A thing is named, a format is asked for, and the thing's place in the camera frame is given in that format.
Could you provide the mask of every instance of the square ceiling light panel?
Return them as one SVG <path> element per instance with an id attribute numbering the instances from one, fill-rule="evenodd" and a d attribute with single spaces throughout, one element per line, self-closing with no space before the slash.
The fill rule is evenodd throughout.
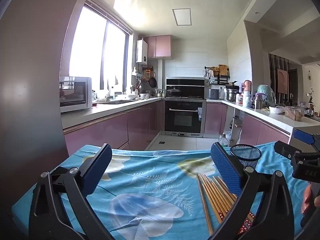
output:
<path id="1" fill-rule="evenodd" d="M 191 26 L 191 9 L 172 9 L 177 26 Z"/>

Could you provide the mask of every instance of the wooden cutting board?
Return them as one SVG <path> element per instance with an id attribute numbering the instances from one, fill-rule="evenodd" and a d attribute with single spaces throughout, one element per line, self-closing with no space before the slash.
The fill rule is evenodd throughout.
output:
<path id="1" fill-rule="evenodd" d="M 229 73 L 228 73 L 228 67 L 227 65 L 219 65 L 219 74 L 220 75 L 223 75 L 223 76 L 228 76 Z"/>

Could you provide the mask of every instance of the black mesh cup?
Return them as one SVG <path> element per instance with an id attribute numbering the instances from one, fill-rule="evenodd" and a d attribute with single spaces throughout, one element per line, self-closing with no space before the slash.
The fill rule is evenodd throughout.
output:
<path id="1" fill-rule="evenodd" d="M 244 167 L 251 166 L 254 169 L 262 156 L 261 151 L 257 147 L 247 144 L 236 144 L 232 146 L 230 148 L 230 153 L 231 155 L 238 157 Z"/>

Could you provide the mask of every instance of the oven handle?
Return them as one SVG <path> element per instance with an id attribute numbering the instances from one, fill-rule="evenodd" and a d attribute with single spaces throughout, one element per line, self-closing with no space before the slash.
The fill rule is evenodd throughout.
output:
<path id="1" fill-rule="evenodd" d="M 181 112 L 198 112 L 198 110 L 178 110 L 178 109 L 171 109 L 169 108 L 169 111 L 181 111 Z"/>

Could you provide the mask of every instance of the human hand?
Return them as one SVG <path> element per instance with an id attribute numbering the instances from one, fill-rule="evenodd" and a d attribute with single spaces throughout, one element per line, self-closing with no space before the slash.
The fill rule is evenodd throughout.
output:
<path id="1" fill-rule="evenodd" d="M 304 193 L 303 193 L 303 202 L 301 207 L 301 213 L 304 214 L 304 212 L 308 209 L 310 206 L 310 198 L 311 198 L 312 192 L 311 192 L 311 184 L 309 184 Z M 320 207 L 320 196 L 315 198 L 315 206 Z"/>

